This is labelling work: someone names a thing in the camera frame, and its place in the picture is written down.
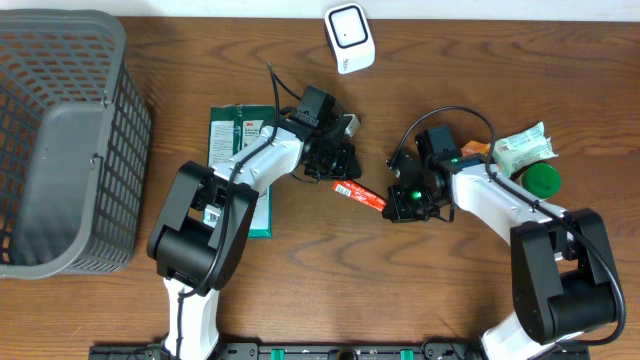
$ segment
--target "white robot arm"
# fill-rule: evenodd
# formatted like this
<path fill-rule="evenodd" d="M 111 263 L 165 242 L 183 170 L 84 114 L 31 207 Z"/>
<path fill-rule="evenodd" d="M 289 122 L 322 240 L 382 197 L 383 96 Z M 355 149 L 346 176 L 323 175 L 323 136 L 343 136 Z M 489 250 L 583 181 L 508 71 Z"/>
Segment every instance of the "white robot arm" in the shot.
<path fill-rule="evenodd" d="M 399 150 L 389 161 L 400 184 L 389 188 L 383 216 L 394 223 L 446 221 L 440 208 L 451 205 L 449 221 L 454 208 L 469 211 L 511 246 L 515 312 L 485 332 L 468 359 L 535 359 L 583 332 L 624 323 L 613 255 L 595 212 L 568 212 L 536 198 L 483 157 L 463 157 L 447 126 L 425 131 L 416 143 L 420 160 Z M 587 237 L 591 247 L 583 244 Z M 578 269 L 560 274 L 555 261 L 562 259 L 578 260 Z"/>
<path fill-rule="evenodd" d="M 280 111 L 277 123 L 265 122 L 258 139 L 228 161 L 211 169 L 189 162 L 176 175 L 147 245 L 169 293 L 168 357 L 211 355 L 219 336 L 218 290 L 238 266 L 256 201 L 273 182 L 300 164 L 319 179 L 360 176 L 355 147 L 345 141 L 359 120 L 334 114 L 335 102 L 309 86 L 297 108 Z M 223 220 L 212 228 L 189 217 L 189 208 L 207 208 Z"/>

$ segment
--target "white device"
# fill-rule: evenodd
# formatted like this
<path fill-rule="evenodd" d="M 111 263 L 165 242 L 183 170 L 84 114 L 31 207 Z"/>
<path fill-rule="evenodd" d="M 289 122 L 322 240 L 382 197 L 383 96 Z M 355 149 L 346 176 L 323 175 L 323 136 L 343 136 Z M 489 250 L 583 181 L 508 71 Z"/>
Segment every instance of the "white device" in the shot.
<path fill-rule="evenodd" d="M 324 23 L 338 73 L 348 74 L 373 64 L 376 47 L 362 6 L 349 3 L 329 9 Z"/>

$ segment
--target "green package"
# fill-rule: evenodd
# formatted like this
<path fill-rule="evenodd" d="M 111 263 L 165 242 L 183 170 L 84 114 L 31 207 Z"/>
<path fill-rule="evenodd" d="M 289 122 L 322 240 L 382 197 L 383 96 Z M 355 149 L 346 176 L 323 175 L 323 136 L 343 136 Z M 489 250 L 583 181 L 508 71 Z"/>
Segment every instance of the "green package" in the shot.
<path fill-rule="evenodd" d="M 273 106 L 270 105 L 211 107 L 208 166 L 229 160 L 233 154 L 253 142 L 260 134 L 262 122 L 271 117 Z M 215 226 L 218 217 L 206 210 L 203 221 Z M 258 199 L 249 237 L 271 238 L 271 186 Z"/>

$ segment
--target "wood grain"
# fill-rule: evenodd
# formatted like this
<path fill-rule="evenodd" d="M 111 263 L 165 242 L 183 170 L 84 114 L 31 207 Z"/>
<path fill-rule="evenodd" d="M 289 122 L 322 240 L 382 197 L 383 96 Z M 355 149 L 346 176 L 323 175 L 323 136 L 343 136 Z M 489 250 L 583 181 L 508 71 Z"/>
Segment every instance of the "wood grain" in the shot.
<path fill-rule="evenodd" d="M 148 236 L 178 167 L 206 161 L 210 106 L 273 101 L 266 61 L 295 91 L 314 84 L 360 115 L 360 182 L 380 194 L 393 182 L 385 159 L 428 110 L 472 107 L 501 137 L 544 121 L 564 181 L 553 202 L 600 213 L 626 291 L 626 331 L 593 358 L 640 357 L 640 24 L 371 21 L 376 63 L 339 76 L 319 20 L 120 20 L 154 126 L 136 255 L 108 276 L 1 281 L 0 358 L 81 359 L 93 344 L 165 334 L 167 296 Z M 294 102 L 283 95 L 283 104 Z M 430 125 L 441 123 L 460 144 L 488 140 L 466 115 Z M 249 242 L 221 293 L 226 335 L 421 342 L 479 335 L 513 310 L 509 248 L 469 214 L 452 225 L 392 225 L 329 184 L 285 177 L 273 193 L 274 238 Z"/>

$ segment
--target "black cable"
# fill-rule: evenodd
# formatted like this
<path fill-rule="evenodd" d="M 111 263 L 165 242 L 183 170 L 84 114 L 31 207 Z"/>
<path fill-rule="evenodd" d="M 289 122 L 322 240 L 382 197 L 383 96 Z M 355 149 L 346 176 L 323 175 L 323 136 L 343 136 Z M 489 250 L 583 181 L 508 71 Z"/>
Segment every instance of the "black cable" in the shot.
<path fill-rule="evenodd" d="M 533 355 L 532 357 L 528 358 L 527 360 L 541 360 L 546 358 L 547 356 L 553 354 L 554 352 L 556 352 L 556 350 L 560 349 L 560 345 L 558 345 L 557 342 L 555 342 L 553 344 L 553 346 L 549 346 L 548 348 L 542 350 L 541 352 Z"/>
<path fill-rule="evenodd" d="M 430 337 L 426 338 L 422 345 L 420 345 L 420 354 L 422 354 L 424 360 L 430 360 L 430 358 L 427 357 L 427 354 L 425 354 L 425 348 L 427 347 L 427 343 L 429 342 L 429 340 L 431 340 Z"/>
<path fill-rule="evenodd" d="M 178 336 L 176 337 L 176 359 L 180 360 L 180 348 L 182 346 L 182 308 L 184 306 L 184 297 L 178 295 Z"/>
<path fill-rule="evenodd" d="M 278 84 L 280 84 L 280 86 L 282 86 L 282 88 L 289 93 L 289 95 L 293 96 L 294 98 L 298 99 L 298 101 L 300 101 L 301 97 L 298 96 L 298 94 L 294 93 L 293 90 L 289 89 L 287 87 L 287 85 L 285 85 L 282 80 L 280 80 L 280 78 L 278 77 L 278 75 L 276 75 L 276 81 L 278 82 Z"/>
<path fill-rule="evenodd" d="M 244 158 L 238 160 L 238 162 L 233 167 L 233 170 L 231 170 L 231 174 L 229 175 L 229 181 L 227 182 L 227 188 L 225 192 L 225 198 L 227 199 L 227 202 L 224 205 L 224 210 L 223 210 L 224 215 L 222 216 L 222 224 L 220 225 L 221 226 L 220 241 L 218 243 L 218 249 L 216 250 L 216 255 L 213 258 L 213 261 L 211 262 L 211 264 L 209 265 L 207 274 L 202 279 L 202 281 L 200 281 L 200 283 L 197 286 L 195 286 L 191 291 L 187 293 L 178 294 L 178 324 L 177 324 L 178 337 L 176 338 L 176 358 L 178 360 L 180 360 L 180 345 L 182 342 L 182 305 L 184 303 L 184 299 L 190 298 L 193 295 L 196 295 L 197 293 L 201 292 L 206 286 L 208 286 L 209 278 L 211 278 L 211 276 L 213 275 L 213 271 L 216 265 L 218 264 L 218 262 L 220 261 L 220 258 L 222 257 L 224 243 L 227 238 L 227 228 L 229 226 L 229 213 L 231 212 L 230 211 L 231 199 L 233 199 L 233 184 L 234 184 L 236 175 L 238 174 L 242 166 L 247 161 L 249 161 L 249 159 L 251 159 L 254 155 L 256 155 L 257 153 L 259 153 L 260 151 L 262 151 L 267 146 L 270 146 L 273 143 L 273 141 L 276 138 L 276 133 L 278 132 L 278 118 L 280 117 L 280 96 L 278 95 L 278 85 L 276 84 L 277 77 L 276 77 L 276 74 L 273 72 L 273 67 L 271 66 L 271 63 L 267 63 L 267 68 L 269 69 L 269 73 L 271 74 L 271 83 L 273 84 L 273 93 L 275 98 L 275 109 L 274 109 L 275 121 L 273 123 L 273 132 L 271 133 L 271 136 L 269 136 L 267 141 L 265 141 L 262 145 L 255 148 L 252 152 L 247 154 Z"/>
<path fill-rule="evenodd" d="M 280 109 L 280 115 L 282 116 L 288 115 L 290 112 L 292 112 L 295 109 L 296 108 L 293 106 L 285 106 L 282 109 Z"/>
<path fill-rule="evenodd" d="M 339 118 L 338 118 L 338 120 L 340 120 L 344 116 L 344 108 L 342 107 L 342 104 L 338 100 L 336 100 L 335 104 L 338 107 L 338 110 L 340 110 L 340 115 L 339 115 Z"/>
<path fill-rule="evenodd" d="M 294 179 L 296 179 L 296 180 L 298 180 L 300 182 L 307 183 L 307 184 L 313 184 L 313 185 L 317 185 L 318 183 L 320 183 L 320 180 L 321 180 L 320 176 L 312 178 L 312 179 L 316 179 L 316 181 L 311 181 L 311 180 L 301 179 L 294 173 L 289 173 L 289 175 L 291 175 L 292 178 L 294 178 Z"/>
<path fill-rule="evenodd" d="M 620 282 L 613 275 L 613 271 L 611 270 L 611 267 L 604 260 L 604 257 L 602 256 L 602 254 L 600 254 L 600 251 L 598 251 L 598 249 L 593 245 L 591 240 L 589 240 L 587 237 L 585 237 L 584 235 L 580 234 L 577 230 L 575 230 L 573 226 L 571 226 L 571 224 L 569 224 L 565 219 L 557 216 L 553 212 L 543 207 L 540 204 L 540 201 L 537 201 L 537 200 L 533 201 L 528 197 L 522 195 L 520 192 L 513 189 L 511 186 L 502 182 L 502 180 L 498 178 L 497 172 L 491 171 L 490 163 L 491 163 L 491 159 L 493 157 L 493 151 L 496 145 L 496 131 L 493 127 L 493 124 L 491 124 L 491 122 L 487 118 L 485 118 L 482 114 L 464 106 L 445 106 L 445 107 L 435 109 L 425 115 L 422 115 L 418 120 L 416 120 L 415 123 L 413 123 L 413 125 L 411 125 L 409 130 L 407 130 L 407 132 L 402 137 L 402 141 L 396 148 L 395 152 L 393 153 L 393 156 L 389 161 L 389 166 L 393 167 L 396 158 L 399 156 L 400 151 L 402 150 L 402 146 L 404 145 L 405 141 L 409 137 L 409 134 L 411 133 L 411 131 L 413 131 L 416 126 L 418 126 L 424 119 L 447 110 L 461 110 L 461 111 L 473 114 L 476 117 L 478 117 L 480 120 L 482 120 L 489 128 L 489 131 L 491 132 L 491 145 L 489 146 L 489 154 L 487 154 L 487 157 L 485 158 L 484 166 L 490 180 L 495 181 L 496 184 L 500 185 L 507 192 L 509 192 L 516 198 L 520 199 L 525 204 L 531 206 L 532 209 L 540 211 L 545 216 L 549 217 L 550 219 L 558 223 L 564 230 L 566 230 L 568 233 L 570 233 L 573 236 L 575 241 L 577 241 L 579 244 L 587 248 L 587 250 L 594 255 L 596 260 L 602 265 L 602 267 L 605 269 L 605 272 L 607 273 L 607 277 L 609 278 L 609 281 L 611 282 L 611 286 L 613 287 L 613 296 L 614 296 L 614 301 L 616 302 L 616 309 L 617 309 L 617 315 L 618 315 L 616 319 L 618 324 L 616 325 L 615 330 L 611 333 L 611 335 L 600 340 L 559 340 L 556 342 L 555 346 L 558 346 L 558 347 L 560 347 L 561 345 L 599 346 L 599 345 L 609 344 L 615 341 L 618 337 L 620 337 L 620 334 L 622 334 L 622 331 L 624 330 L 624 325 L 626 323 L 626 317 L 627 317 L 624 294 L 622 292 L 622 286 L 620 286 Z"/>

